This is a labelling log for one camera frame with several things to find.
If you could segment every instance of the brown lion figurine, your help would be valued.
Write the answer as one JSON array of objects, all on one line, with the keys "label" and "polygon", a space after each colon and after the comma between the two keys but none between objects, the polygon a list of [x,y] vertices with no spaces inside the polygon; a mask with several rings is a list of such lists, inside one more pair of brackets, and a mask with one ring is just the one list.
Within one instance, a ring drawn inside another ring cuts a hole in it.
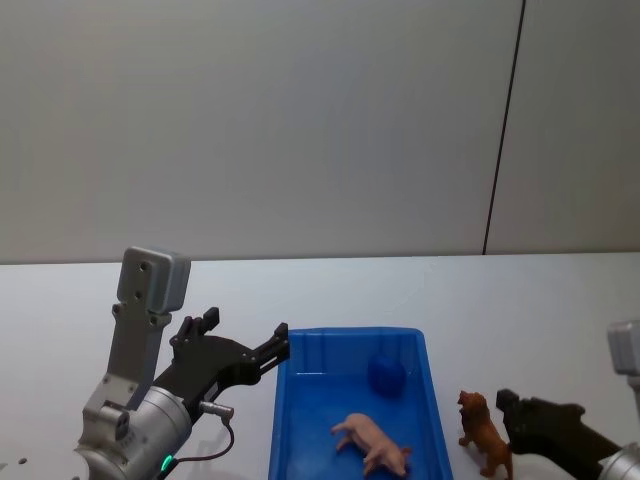
[{"label": "brown lion figurine", "polygon": [[458,440],[463,447],[473,442],[480,453],[487,454],[487,466],[480,470],[483,477],[493,477],[498,465],[504,465],[507,469],[507,479],[513,480],[513,464],[511,461],[511,449],[504,443],[498,434],[498,430],[491,422],[487,400],[479,393],[460,392],[458,405],[462,405],[462,428],[464,437]]}]

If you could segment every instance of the black cable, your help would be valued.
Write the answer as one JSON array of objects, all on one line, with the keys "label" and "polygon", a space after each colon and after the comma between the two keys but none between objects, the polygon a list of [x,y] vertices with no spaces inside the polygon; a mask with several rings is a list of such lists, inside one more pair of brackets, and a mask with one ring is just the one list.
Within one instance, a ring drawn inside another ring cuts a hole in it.
[{"label": "black cable", "polygon": [[484,232],[484,245],[482,254],[487,254],[487,242],[489,241],[489,229],[491,228],[491,214],[493,213],[493,202],[496,198],[496,185],[498,184],[498,172],[500,171],[500,161],[502,160],[502,147],[504,146],[504,136],[507,131],[507,118],[509,117],[509,107],[511,106],[511,91],[513,90],[513,79],[516,76],[516,64],[518,63],[518,52],[520,51],[520,37],[522,37],[522,23],[524,21],[524,11],[527,8],[527,0],[522,0],[520,7],[520,21],[518,23],[518,34],[516,35],[516,47],[513,51],[513,62],[511,64],[511,77],[509,78],[509,89],[507,91],[507,104],[504,108],[502,118],[502,133],[500,134],[500,146],[498,147],[498,161],[496,162],[496,172],[493,176],[493,188],[491,190],[491,201],[489,202],[489,217],[487,218],[487,228]]},{"label": "black cable", "polygon": [[182,462],[206,462],[208,460],[215,460],[216,458],[220,458],[223,455],[229,453],[229,450],[233,447],[233,443],[235,442],[235,435],[233,434],[233,428],[229,423],[224,424],[227,427],[227,431],[229,432],[229,445],[222,450],[221,452],[214,453],[213,455],[207,455],[205,457],[185,457],[185,458],[176,458],[176,465]]}]

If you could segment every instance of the blue plastic bin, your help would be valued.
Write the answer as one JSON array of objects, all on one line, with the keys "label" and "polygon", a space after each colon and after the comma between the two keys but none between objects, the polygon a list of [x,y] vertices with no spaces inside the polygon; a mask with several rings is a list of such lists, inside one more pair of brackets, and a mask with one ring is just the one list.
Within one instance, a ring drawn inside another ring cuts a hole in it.
[{"label": "blue plastic bin", "polygon": [[[362,478],[354,446],[336,453],[329,429],[348,414],[369,415],[401,447],[408,479],[452,479],[422,333],[408,328],[317,328],[289,332],[291,358],[278,369],[269,480]],[[383,354],[407,372],[402,394],[385,398],[367,381],[369,360]],[[369,480],[392,479],[384,469]]]}]

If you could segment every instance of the blue object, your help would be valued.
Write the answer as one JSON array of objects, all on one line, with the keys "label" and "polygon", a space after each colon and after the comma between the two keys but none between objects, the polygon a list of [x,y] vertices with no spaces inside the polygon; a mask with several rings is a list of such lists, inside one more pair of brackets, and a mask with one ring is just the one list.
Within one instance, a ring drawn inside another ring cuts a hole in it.
[{"label": "blue object", "polygon": [[[451,480],[424,337],[408,328],[318,328],[289,332],[291,358],[278,367],[269,480],[362,478],[363,454],[336,453],[330,428],[369,415],[400,447],[411,447],[407,480]],[[402,394],[371,390],[370,361],[382,355],[405,371]],[[367,480],[396,478],[377,469]]]},{"label": "blue object", "polygon": [[369,385],[383,397],[399,397],[407,381],[407,371],[398,360],[377,354],[369,360]]}]

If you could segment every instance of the blue ball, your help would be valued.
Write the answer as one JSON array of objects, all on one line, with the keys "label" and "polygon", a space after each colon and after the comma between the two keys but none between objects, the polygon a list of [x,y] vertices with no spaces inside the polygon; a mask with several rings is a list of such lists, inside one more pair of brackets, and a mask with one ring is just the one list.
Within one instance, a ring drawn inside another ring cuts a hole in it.
[{"label": "blue ball", "polygon": [[407,371],[402,364],[385,355],[372,357],[367,373],[369,385],[383,397],[399,397],[407,382]]}]

